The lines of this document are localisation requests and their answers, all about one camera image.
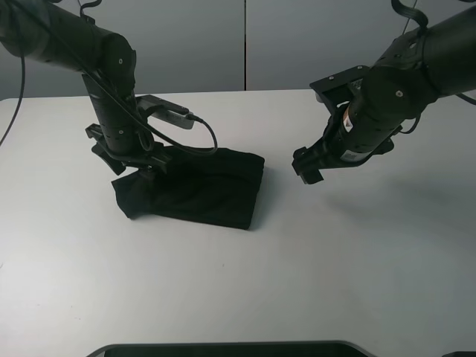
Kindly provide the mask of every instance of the black robotic arm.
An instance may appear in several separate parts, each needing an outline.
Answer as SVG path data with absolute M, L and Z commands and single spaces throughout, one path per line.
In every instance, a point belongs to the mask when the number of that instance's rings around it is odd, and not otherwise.
M 83 12 L 75 16 L 52 2 L 58 1 L 0 0 L 0 40 L 14 56 L 83 73 L 100 123 L 92 124 L 86 133 L 97 142 L 92 151 L 116 174 L 126 167 L 166 171 L 171 157 L 152 134 L 193 155 L 216 151 L 213 130 L 187 108 L 150 95 L 134 95 L 136 53 L 123 36 L 99 28 Z M 212 134 L 214 148 L 177 143 L 147 123 L 151 115 L 183 129 L 191 129 L 195 121 L 203 123 Z
M 372 68 L 311 84 L 331 118 L 318 142 L 294 154 L 293 167 L 307 184 L 322 181 L 322 169 L 360 166 L 391 151 L 404 120 L 417 124 L 438 98 L 476 89 L 476 7 L 427 28 L 420 11 L 398 0 L 392 5 L 419 28 L 395 39 Z

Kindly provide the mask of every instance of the cable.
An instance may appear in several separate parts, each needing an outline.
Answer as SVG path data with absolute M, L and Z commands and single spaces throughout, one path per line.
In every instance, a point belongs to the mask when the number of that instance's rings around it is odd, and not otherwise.
M 85 19 L 86 21 L 91 22 L 91 23 L 94 24 L 95 20 L 92 17 L 87 16 L 84 13 L 84 9 L 87 9 L 89 7 L 99 6 L 99 5 L 101 5 L 101 2 L 103 2 L 103 0 L 95 0 L 95 1 L 91 1 L 91 2 L 86 2 L 85 4 L 81 4 L 80 0 L 77 0 L 77 2 L 80 4 L 80 17 L 81 17 L 81 19 Z
M 467 95 L 464 95 L 463 93 L 461 94 L 456 94 L 456 96 L 465 102 L 468 102 L 469 104 L 472 104 L 473 106 L 476 106 L 476 99 L 473 99 L 471 97 L 468 97 Z
M 8 3 L 11 3 L 15 5 L 17 8 L 19 8 L 23 13 L 29 17 L 33 22 L 35 22 L 41 29 L 46 31 L 51 38 L 53 38 L 55 41 L 60 44 L 63 49 L 73 58 L 73 60 L 81 67 L 81 69 L 86 73 L 92 80 L 93 82 L 101 88 L 125 113 L 128 114 L 128 116 L 131 117 L 131 119 L 134 120 L 134 122 L 139 125 L 142 129 L 145 129 L 149 132 L 151 132 L 154 135 L 157 135 L 160 139 L 166 141 L 167 143 L 177 147 L 178 149 L 189 153 L 191 155 L 197 155 L 197 156 L 210 156 L 213 155 L 217 150 L 218 150 L 218 145 L 215 140 L 213 140 L 214 143 L 214 148 L 210 150 L 204 151 L 203 149 L 199 148 L 190 148 L 186 147 L 185 145 L 180 144 L 179 142 L 169 138 L 165 134 L 162 134 L 159 132 L 156 128 L 153 126 L 150 126 L 148 123 L 144 123 L 141 118 L 138 117 L 138 114 L 133 112 L 125 103 L 124 101 L 118 97 L 110 88 L 107 84 L 104 83 L 104 81 L 98 77 L 93 70 L 91 70 L 84 62 L 83 60 L 74 52 L 68 43 L 66 43 L 61 37 L 57 36 L 45 23 L 43 23 L 42 20 L 38 19 L 35 15 L 33 15 L 29 10 L 27 10 L 22 4 L 18 2 L 18 0 L 6 0 Z M 213 139 L 215 139 L 215 133 L 211 129 L 210 126 L 206 126 L 207 129 L 210 131 L 210 135 L 212 136 Z
M 400 0 L 392 0 L 392 8 L 399 15 L 414 20 L 419 25 L 420 30 L 426 30 L 428 26 L 428 17 L 426 17 L 422 11 L 404 6 Z
M 3 137 L 0 140 L 0 147 L 5 141 L 5 139 L 7 138 L 8 133 L 12 129 L 13 123 L 15 123 L 16 116 L 18 115 L 18 112 L 20 110 L 20 106 L 22 106 L 23 95 L 25 93 L 25 77 L 26 77 L 25 53 L 23 51 L 22 32 L 20 31 L 20 25 L 19 25 L 15 12 L 13 11 L 12 5 L 10 3 L 7 3 L 7 6 L 10 8 L 10 13 L 13 18 L 13 26 L 15 27 L 16 37 L 18 38 L 18 48 L 20 52 L 20 59 L 22 61 L 22 84 L 20 85 L 20 95 L 18 98 L 18 103 L 16 104 L 15 112 L 13 113 L 12 120 L 10 120 L 10 124 L 8 125 L 7 130 L 5 130 L 5 133 L 3 134 Z
M 418 123 L 419 123 L 419 120 L 420 120 L 421 117 L 422 117 L 422 116 L 419 115 L 419 116 L 417 116 L 417 117 L 415 118 L 415 123 L 413 124 L 413 126 L 412 126 L 408 131 L 403 132 L 402 130 L 400 130 L 400 132 L 401 132 L 402 134 L 411 134 L 412 132 L 414 132 L 415 129 L 416 129 L 416 127 L 418 126 Z

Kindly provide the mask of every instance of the label sticker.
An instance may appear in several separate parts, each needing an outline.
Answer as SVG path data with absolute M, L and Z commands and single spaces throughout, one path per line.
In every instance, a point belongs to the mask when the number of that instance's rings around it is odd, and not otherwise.
M 354 125 L 352 124 L 352 121 L 350 121 L 349 118 L 349 108 L 344 113 L 344 129 L 346 132 L 350 132 L 352 130 Z
M 368 155 L 370 155 L 371 152 L 353 152 L 350 150 L 347 150 L 342 156 L 341 160 L 346 161 L 346 162 L 357 162 L 364 160 Z

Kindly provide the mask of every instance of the white tabletop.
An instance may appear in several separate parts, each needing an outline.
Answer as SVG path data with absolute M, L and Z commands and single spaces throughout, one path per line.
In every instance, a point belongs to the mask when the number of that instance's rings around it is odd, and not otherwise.
M 396 149 L 306 186 L 311 91 L 167 94 L 266 159 L 252 231 L 128 220 L 86 97 L 27 99 L 0 149 L 0 356 L 107 344 L 347 340 L 378 357 L 476 350 L 476 108 L 431 105 Z M 3 133 L 15 100 L 0 102 Z M 191 132 L 154 122 L 191 145 Z

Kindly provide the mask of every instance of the black fabric bag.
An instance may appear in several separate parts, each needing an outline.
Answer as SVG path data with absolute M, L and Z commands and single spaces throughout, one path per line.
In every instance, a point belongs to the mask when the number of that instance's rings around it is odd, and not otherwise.
M 264 158 L 220 148 L 191 156 L 165 147 L 173 160 L 162 172 L 139 170 L 112 182 L 120 209 L 134 219 L 144 214 L 249 229 Z

